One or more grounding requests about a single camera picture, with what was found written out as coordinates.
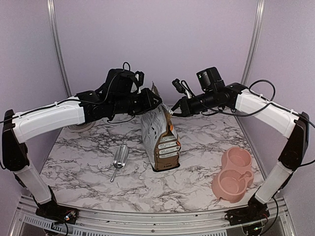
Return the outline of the brown white dog food bag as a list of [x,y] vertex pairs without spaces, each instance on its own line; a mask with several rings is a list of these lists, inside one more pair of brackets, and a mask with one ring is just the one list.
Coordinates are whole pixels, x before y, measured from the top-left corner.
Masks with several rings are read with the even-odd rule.
[[153,171],[180,167],[179,135],[171,121],[173,112],[164,103],[141,116],[142,142]]

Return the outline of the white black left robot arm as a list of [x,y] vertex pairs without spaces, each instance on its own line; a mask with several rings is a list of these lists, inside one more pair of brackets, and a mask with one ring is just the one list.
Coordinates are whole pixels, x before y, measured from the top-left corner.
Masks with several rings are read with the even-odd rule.
[[144,73],[110,69],[105,82],[95,90],[77,93],[65,100],[26,112],[8,110],[2,129],[2,163],[32,195],[36,214],[57,223],[74,224],[78,209],[57,203],[52,188],[41,178],[28,158],[26,142],[71,125],[89,124],[115,115],[135,117],[155,109],[162,99],[143,88]]

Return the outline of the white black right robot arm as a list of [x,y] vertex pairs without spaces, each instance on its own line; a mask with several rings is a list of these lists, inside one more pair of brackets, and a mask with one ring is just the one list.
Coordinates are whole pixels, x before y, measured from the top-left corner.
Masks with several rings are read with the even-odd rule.
[[312,122],[308,114],[296,113],[278,105],[272,98],[267,99],[240,83],[226,85],[216,67],[207,68],[198,72],[197,78],[203,90],[195,95],[186,81],[175,79],[172,85],[179,93],[184,94],[172,107],[177,117],[190,117],[201,112],[211,110],[215,115],[224,113],[225,108],[231,110],[234,117],[253,116],[280,132],[287,138],[277,164],[266,180],[248,201],[246,207],[229,210],[226,213],[231,225],[237,220],[249,222],[257,220],[267,212],[267,203],[276,193],[283,189],[293,173],[300,167],[309,144],[309,127]]

